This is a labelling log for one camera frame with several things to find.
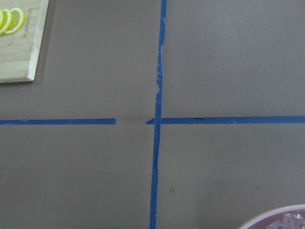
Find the clear ice cubes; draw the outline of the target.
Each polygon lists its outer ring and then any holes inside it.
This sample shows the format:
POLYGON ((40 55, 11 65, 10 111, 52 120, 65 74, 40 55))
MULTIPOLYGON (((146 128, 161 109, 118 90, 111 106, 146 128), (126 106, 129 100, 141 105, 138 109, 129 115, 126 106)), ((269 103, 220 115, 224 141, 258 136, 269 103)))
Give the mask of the clear ice cubes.
POLYGON ((281 218, 268 226, 266 229, 304 229, 305 218, 301 214, 284 213, 281 218))

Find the bamboo cutting board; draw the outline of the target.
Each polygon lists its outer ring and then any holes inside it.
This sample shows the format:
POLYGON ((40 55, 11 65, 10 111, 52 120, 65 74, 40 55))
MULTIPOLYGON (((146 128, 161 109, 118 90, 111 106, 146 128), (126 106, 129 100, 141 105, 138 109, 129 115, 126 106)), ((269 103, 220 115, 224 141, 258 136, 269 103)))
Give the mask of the bamboo cutting board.
POLYGON ((2 0, 1 9, 24 12, 22 26, 13 34, 0 35, 0 82, 31 82, 35 79, 48 0, 2 0))

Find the pink bowl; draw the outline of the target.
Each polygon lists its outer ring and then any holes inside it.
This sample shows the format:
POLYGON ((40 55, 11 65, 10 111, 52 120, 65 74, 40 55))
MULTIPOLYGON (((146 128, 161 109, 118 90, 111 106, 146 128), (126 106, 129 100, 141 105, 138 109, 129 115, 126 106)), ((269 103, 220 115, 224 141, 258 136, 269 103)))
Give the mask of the pink bowl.
POLYGON ((269 210, 245 222, 239 229, 265 229, 269 224, 279 220, 284 213, 301 214, 305 217, 305 205, 292 205, 269 210))

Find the lemon slice rightmost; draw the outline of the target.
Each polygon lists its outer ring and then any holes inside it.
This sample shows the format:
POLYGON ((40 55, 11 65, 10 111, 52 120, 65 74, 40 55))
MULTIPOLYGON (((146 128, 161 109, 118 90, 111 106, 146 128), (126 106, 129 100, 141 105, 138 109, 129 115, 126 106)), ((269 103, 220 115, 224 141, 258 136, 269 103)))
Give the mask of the lemon slice rightmost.
POLYGON ((12 35, 22 27, 25 16, 23 10, 20 8, 12 8, 9 10, 9 13, 9 23, 6 26, 4 33, 12 35))

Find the lemon slice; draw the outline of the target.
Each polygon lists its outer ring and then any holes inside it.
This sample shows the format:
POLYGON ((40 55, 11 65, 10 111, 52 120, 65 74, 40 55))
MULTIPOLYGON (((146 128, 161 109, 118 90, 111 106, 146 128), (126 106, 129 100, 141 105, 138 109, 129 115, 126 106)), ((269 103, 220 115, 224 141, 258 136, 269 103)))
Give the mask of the lemon slice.
POLYGON ((22 27, 25 16, 23 10, 20 8, 12 8, 9 10, 9 13, 9 23, 6 26, 4 33, 12 35, 22 27))
POLYGON ((0 24, 0 34, 4 34, 11 24, 12 14, 9 9, 1 9, 1 24, 0 24))

